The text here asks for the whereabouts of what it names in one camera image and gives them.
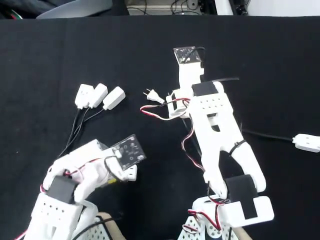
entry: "wire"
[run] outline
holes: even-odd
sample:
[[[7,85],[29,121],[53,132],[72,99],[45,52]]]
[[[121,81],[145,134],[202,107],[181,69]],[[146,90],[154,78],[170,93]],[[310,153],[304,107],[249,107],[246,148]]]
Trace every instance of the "wire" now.
[[[144,10],[142,10],[140,8],[137,8],[137,7],[127,7],[126,9],[136,9],[136,10],[139,10],[140,12],[143,12],[144,15],[150,15],[146,11],[144,11]]]
[[[25,230],[23,233],[17,236],[14,240],[22,240],[25,237],[26,233],[27,233],[27,230]]]
[[[219,221],[217,221],[218,220],[218,213],[217,213],[218,207],[217,206],[219,206],[219,205],[216,205],[216,207],[215,207],[215,221],[216,221],[216,223],[214,221],[212,221],[212,219],[203,211],[195,211],[195,210],[189,209],[188,213],[195,216],[195,217],[197,216],[197,214],[204,216],[209,221],[209,223],[212,224],[212,226],[214,226],[218,231],[220,231],[221,226],[220,226]]]
[[[11,9],[11,12],[13,12],[13,14],[18,18],[18,19],[23,19],[23,17],[17,13],[15,10]]]
[[[74,238],[72,238],[72,240],[77,240],[82,234],[84,234],[86,231],[88,231],[89,229],[95,227],[95,226],[98,226],[100,224],[104,224],[104,223],[107,223],[107,222],[110,222],[110,221],[115,221],[115,220],[119,220],[118,219],[115,219],[115,218],[107,218],[107,219],[104,219],[104,220],[101,220],[101,221],[97,221],[93,224],[90,224],[89,226],[87,226],[86,228],[84,228],[81,232],[79,232]]]
[[[184,137],[184,139],[182,139],[181,141],[181,148],[184,151],[185,155],[192,161],[193,165],[195,165],[197,168],[201,169],[203,172],[205,172],[204,167],[197,163],[187,152],[186,148],[185,148],[185,142],[186,140],[188,140],[189,138],[191,138],[191,136],[194,134],[195,130],[194,130],[194,125],[192,123],[192,119],[191,119],[191,129],[190,132],[187,134],[187,136]]]
[[[69,138],[68,138],[68,141],[66,142],[66,146],[70,143],[70,141],[71,141],[71,139],[72,139],[72,137],[73,137],[73,135],[74,135],[75,127],[76,127],[77,120],[78,120],[78,117],[79,117],[80,113],[81,113],[81,109],[78,109],[78,110],[76,111],[76,115],[75,115],[74,120],[73,120],[71,133],[70,133],[70,136],[69,136]]]
[[[75,174],[75,173],[77,173],[77,172],[81,172],[81,169],[86,165],[86,164],[88,164],[88,163],[93,163],[93,162],[95,162],[95,161],[97,161],[97,160],[100,160],[101,158],[95,158],[95,159],[92,159],[92,160],[90,160],[90,161],[87,161],[85,164],[83,164],[81,167],[79,167],[77,170],[75,170],[75,171],[73,171],[73,172],[67,172],[65,175],[66,176],[71,176],[72,174]]]
[[[102,113],[103,111],[104,111],[104,109],[102,108],[100,111],[96,112],[96,113],[93,114],[92,116],[87,117],[87,118],[83,121],[83,123],[89,121],[90,119],[94,118],[95,116],[97,116],[98,114]],[[77,126],[77,128],[76,128],[75,131],[74,131],[74,134],[77,134],[77,133],[78,133],[79,128],[80,128],[80,125]]]
[[[196,11],[176,11],[176,12],[174,12],[174,15],[183,15],[184,13],[194,13],[197,15],[201,15],[200,13],[198,13]]]
[[[170,103],[177,102],[177,101],[186,101],[186,102],[188,102],[188,101],[190,101],[190,99],[189,98],[176,98],[176,99],[174,99],[174,100],[172,100],[170,102],[165,102],[165,103],[160,104],[160,105],[144,105],[144,106],[140,107],[140,111],[145,115],[152,116],[152,117],[155,117],[157,119],[161,119],[163,121],[170,121],[170,120],[173,120],[173,119],[176,119],[176,118],[179,118],[179,117],[183,116],[187,112],[187,109],[185,111],[183,111],[181,114],[179,114],[177,116],[169,117],[169,118],[161,117],[158,114],[146,111],[145,109],[163,107],[163,106],[166,106],[166,105],[168,105]]]
[[[147,6],[148,6],[148,3],[147,3],[147,0],[145,0],[145,5],[144,5],[144,15],[147,14]]]
[[[198,234],[198,233],[200,233],[200,231],[199,231],[198,229],[195,229],[194,227],[189,226],[189,225],[186,225],[186,224],[183,224],[183,225],[182,225],[182,229],[183,229],[185,232],[189,233],[189,234]]]
[[[198,51],[198,50],[203,50],[204,53],[206,52],[206,49],[203,47],[203,46],[197,46],[195,48],[193,48],[185,57],[185,59],[183,60],[183,64],[185,64],[187,62],[187,60],[189,59],[189,57],[191,56],[191,54],[193,54],[195,51]]]
[[[58,155],[57,158],[60,158],[60,157],[68,150],[68,148],[70,147],[70,145],[76,140],[77,136],[79,135],[79,133],[80,133],[80,131],[81,131],[81,128],[82,128],[83,123],[84,123],[85,116],[86,116],[87,112],[89,111],[89,109],[90,109],[90,108],[88,108],[88,109],[84,112],[84,114],[83,114],[83,116],[82,116],[80,125],[78,126],[78,128],[79,128],[78,132],[77,132],[77,133],[75,132],[75,135],[74,135],[73,139],[69,142],[69,144],[67,144],[67,145],[65,146],[65,148],[62,150],[62,152]]]
[[[210,199],[211,202],[217,204],[217,205],[222,205],[222,204],[225,204],[226,201],[228,201],[227,199],[226,200],[222,200],[222,201],[217,201],[215,199],[213,199],[211,196],[210,196],[210,181],[208,181],[208,187],[207,187],[207,190],[206,190],[206,195],[207,197]]]
[[[184,4],[185,4],[187,1],[188,1],[188,0],[184,0],[184,1],[181,2],[181,4],[180,4],[181,12],[184,11],[183,6],[184,6]]]
[[[243,128],[241,130],[245,134],[251,134],[251,135],[266,138],[266,139],[275,139],[275,140],[287,141],[287,142],[291,142],[291,143],[293,141],[293,139],[290,137],[270,135],[270,134],[260,133],[260,132],[251,131],[248,129],[243,129]]]
[[[239,77],[218,78],[213,80],[212,82],[227,82],[227,81],[234,81],[234,80],[240,80],[240,78]]]
[[[182,120],[182,122],[183,122],[183,124],[184,124],[184,126],[185,126],[185,129],[189,132],[190,130],[189,130],[189,127],[188,127],[188,125],[187,125],[186,119],[185,119],[185,118],[181,118],[181,120]],[[199,155],[200,158],[201,158],[201,155],[202,155],[201,149],[200,149],[200,147],[199,147],[199,145],[198,145],[198,143],[197,143],[194,135],[191,137],[191,140],[192,140],[193,146],[195,147],[195,150],[197,151],[198,155]]]
[[[229,228],[229,236],[228,236],[228,240],[231,240],[231,235],[232,235],[232,227]]]
[[[171,12],[172,12],[172,15],[174,15],[175,14],[175,11],[177,10],[177,2],[178,2],[179,0],[174,0],[174,2],[171,4],[171,6],[170,6],[170,10],[171,10]]]

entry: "black fabric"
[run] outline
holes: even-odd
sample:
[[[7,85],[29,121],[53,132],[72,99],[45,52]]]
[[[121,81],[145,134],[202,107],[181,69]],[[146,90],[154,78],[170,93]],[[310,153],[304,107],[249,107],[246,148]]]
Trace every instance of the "black fabric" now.
[[[64,148],[81,83],[121,86],[125,101],[88,122],[78,147],[112,146],[135,133],[147,156],[136,182],[96,190],[100,211],[122,216],[127,239],[175,239],[196,198],[200,170],[184,155],[181,120],[143,115],[149,102],[178,88],[173,48],[206,48],[207,79],[224,82],[243,127],[266,134],[320,136],[320,18],[125,16],[0,22],[0,239],[24,231],[47,169]],[[292,143],[245,136],[266,178],[275,219],[245,227],[255,240],[316,239],[319,154]],[[224,177],[236,169],[221,154]]]

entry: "white robot part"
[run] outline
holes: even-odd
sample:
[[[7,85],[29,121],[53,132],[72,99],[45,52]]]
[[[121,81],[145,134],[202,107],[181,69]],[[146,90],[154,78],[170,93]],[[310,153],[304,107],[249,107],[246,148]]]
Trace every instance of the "white robot part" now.
[[[191,51],[193,52],[192,57],[186,62],[185,56],[190,56]],[[169,116],[173,117],[185,112],[181,117],[191,119],[202,153],[201,163],[204,168],[204,181],[209,183],[210,188],[217,194],[216,198],[225,200],[229,196],[226,182],[219,169],[220,151],[229,153],[241,166],[245,174],[243,177],[233,178],[232,183],[231,180],[228,180],[228,184],[233,186],[239,184],[241,191],[248,191],[249,188],[256,193],[263,192],[266,189],[266,179],[253,150],[240,132],[224,87],[218,81],[201,83],[200,77],[203,74],[201,60],[199,55],[194,52],[194,47],[174,49],[179,64],[180,88],[167,96],[166,101],[170,102],[176,98],[188,98],[190,100],[187,103],[183,101],[177,101],[176,104],[169,103]],[[250,191],[247,193],[249,194],[248,199],[252,200],[253,206],[250,206],[255,208],[256,217],[248,217],[247,215],[248,219],[245,219],[241,202],[244,200],[236,200],[238,198],[233,195],[234,202],[226,203],[218,208],[219,218],[225,225],[241,227],[270,221],[274,218],[274,212],[268,197],[251,195]],[[216,204],[210,202],[208,198],[205,200],[199,198],[194,202],[193,209],[213,214],[215,206]]]

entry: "power cord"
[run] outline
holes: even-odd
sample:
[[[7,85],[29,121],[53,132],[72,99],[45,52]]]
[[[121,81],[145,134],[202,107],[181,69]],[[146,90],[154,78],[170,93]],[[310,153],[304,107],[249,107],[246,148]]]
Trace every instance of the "power cord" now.
[[[291,142],[291,143],[293,141],[293,139],[290,137],[270,135],[270,134],[265,134],[265,133],[261,133],[261,132],[257,132],[257,131],[251,131],[251,130],[243,129],[243,128],[240,131],[242,133],[258,136],[261,138],[275,139],[275,140],[287,141],[287,142]]]

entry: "white plastic housing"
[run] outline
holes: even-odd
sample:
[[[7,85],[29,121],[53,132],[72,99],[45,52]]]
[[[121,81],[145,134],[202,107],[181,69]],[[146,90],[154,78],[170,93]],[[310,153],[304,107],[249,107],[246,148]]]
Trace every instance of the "white plastic housing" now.
[[[89,107],[91,109],[96,108],[107,96],[107,94],[108,94],[107,86],[103,85],[102,83],[99,83],[95,87],[93,93],[91,94],[91,97],[89,100]]]
[[[312,136],[308,134],[298,134],[292,141],[297,149],[319,153],[320,152],[320,136]]]
[[[24,240],[70,240],[82,209],[40,193]]]
[[[81,84],[76,94],[74,103],[78,109],[87,108],[89,106],[89,99],[94,91],[94,87],[87,84]]]
[[[126,98],[125,92],[120,87],[117,86],[104,98],[103,109],[111,110],[125,98]]]

